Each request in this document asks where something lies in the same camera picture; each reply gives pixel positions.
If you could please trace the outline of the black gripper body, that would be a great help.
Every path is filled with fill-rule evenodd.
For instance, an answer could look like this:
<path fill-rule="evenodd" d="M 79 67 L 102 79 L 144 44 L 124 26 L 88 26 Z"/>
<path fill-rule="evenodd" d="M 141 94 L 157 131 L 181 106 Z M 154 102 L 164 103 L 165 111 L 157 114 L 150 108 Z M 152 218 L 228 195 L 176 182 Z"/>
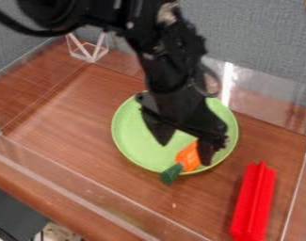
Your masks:
<path fill-rule="evenodd" d="M 226 135 L 229 127 L 208 106 L 208 98 L 218 96 L 208 81 L 220 82 L 217 73 L 202 59 L 178 67 L 166 59 L 141 59 L 146 91 L 136 99 L 142 108 L 154 112 L 165 122 L 194 137 L 205 133 Z"/>

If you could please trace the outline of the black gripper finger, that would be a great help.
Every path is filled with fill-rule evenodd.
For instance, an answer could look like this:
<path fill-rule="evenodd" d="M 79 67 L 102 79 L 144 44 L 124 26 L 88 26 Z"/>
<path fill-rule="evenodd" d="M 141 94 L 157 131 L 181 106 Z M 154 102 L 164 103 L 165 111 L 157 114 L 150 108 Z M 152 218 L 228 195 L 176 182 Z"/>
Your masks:
<path fill-rule="evenodd" d="M 213 133 L 205 133 L 197 139 L 197 151 L 204 166 L 209 166 L 213 156 L 218 151 L 226 148 L 229 136 Z"/>
<path fill-rule="evenodd" d="M 162 146 L 166 146 L 174 136 L 176 128 L 146 108 L 142 108 L 142 119 L 153 137 Z"/>

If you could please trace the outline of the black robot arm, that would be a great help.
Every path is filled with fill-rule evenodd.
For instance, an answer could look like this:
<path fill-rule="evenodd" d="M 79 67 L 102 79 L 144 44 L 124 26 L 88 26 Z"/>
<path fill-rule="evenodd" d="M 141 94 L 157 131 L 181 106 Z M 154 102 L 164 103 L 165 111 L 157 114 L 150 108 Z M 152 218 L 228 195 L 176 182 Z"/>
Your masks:
<path fill-rule="evenodd" d="M 206 38 L 186 19 L 178 0 L 15 0 L 41 26 L 25 26 L 0 9 L 0 23 L 35 37 L 57 37 L 85 25 L 125 38 L 145 73 L 146 91 L 136 95 L 142 120 L 166 145 L 181 130 L 197 137 L 204 165 L 229 140 L 226 123 L 208 106 L 222 83 L 205 65 Z"/>

